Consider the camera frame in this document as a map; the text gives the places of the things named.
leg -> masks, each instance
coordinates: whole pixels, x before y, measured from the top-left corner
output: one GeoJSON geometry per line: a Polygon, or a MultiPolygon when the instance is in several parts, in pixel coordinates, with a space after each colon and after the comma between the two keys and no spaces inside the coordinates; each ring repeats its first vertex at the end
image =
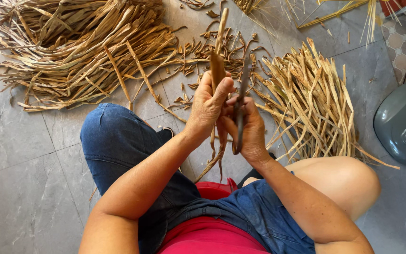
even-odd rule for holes
{"type": "MultiPolygon", "coordinates": [[[[89,113],[81,130],[82,150],[100,193],[104,195],[116,179],[159,149],[166,136],[120,105],[100,104],[89,113]]],[[[176,171],[139,219],[139,247],[154,249],[155,238],[162,239],[166,233],[167,218],[197,198],[195,184],[176,171]]]]}
{"type": "Polygon", "coordinates": [[[351,157],[303,159],[286,169],[335,201],[353,221],[380,195],[380,182],[374,170],[351,157]]]}

scissors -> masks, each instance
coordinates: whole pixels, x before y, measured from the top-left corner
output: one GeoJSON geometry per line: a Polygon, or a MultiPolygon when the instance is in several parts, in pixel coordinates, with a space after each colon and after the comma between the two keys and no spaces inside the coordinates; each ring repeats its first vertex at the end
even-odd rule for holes
{"type": "Polygon", "coordinates": [[[244,132],[244,110],[242,106],[244,105],[245,94],[247,93],[247,88],[249,86],[249,73],[251,66],[250,56],[246,55],[244,61],[244,68],[242,69],[242,75],[240,76],[240,88],[238,89],[239,96],[234,103],[233,108],[233,122],[237,125],[237,145],[233,142],[233,154],[236,155],[242,149],[242,134],[244,132]]]}

person's right hand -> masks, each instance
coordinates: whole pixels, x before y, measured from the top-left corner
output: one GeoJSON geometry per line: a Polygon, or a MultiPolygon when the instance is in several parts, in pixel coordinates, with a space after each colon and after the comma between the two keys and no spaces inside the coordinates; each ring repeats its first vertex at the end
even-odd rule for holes
{"type": "MultiPolygon", "coordinates": [[[[222,124],[233,137],[235,144],[237,144],[238,130],[236,124],[228,116],[233,114],[233,105],[237,100],[236,97],[226,101],[228,107],[222,110],[222,114],[217,121],[217,124],[222,124]]],[[[264,142],[264,121],[259,115],[252,98],[245,97],[242,108],[244,110],[244,132],[240,153],[250,165],[256,169],[261,169],[263,165],[272,159],[266,150],[264,142]]]]}

denim shorts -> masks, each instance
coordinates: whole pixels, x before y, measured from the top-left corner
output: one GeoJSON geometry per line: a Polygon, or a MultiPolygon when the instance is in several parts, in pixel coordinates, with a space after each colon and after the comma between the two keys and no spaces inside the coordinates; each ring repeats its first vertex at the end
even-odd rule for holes
{"type": "MultiPolygon", "coordinates": [[[[87,115],[81,141],[93,179],[103,195],[118,177],[154,153],[166,139],[127,108],[104,103],[87,115]]],[[[315,253],[313,240],[265,180],[250,183],[227,198],[209,200],[202,198],[195,184],[179,171],[139,218],[140,253],[155,253],[167,231],[199,216],[220,218],[246,231],[274,254],[315,253]]]]}

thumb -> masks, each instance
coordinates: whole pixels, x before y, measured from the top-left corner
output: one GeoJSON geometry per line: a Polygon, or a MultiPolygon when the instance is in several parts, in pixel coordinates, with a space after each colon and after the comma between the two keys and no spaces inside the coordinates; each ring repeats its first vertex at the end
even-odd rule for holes
{"type": "Polygon", "coordinates": [[[225,130],[233,137],[233,141],[237,143],[237,126],[233,120],[227,116],[221,116],[219,120],[225,127],[225,130]]]}
{"type": "Polygon", "coordinates": [[[216,92],[211,98],[212,103],[217,107],[221,107],[228,94],[234,92],[233,85],[234,81],[232,78],[223,78],[222,81],[220,81],[220,84],[217,86],[216,92]]]}

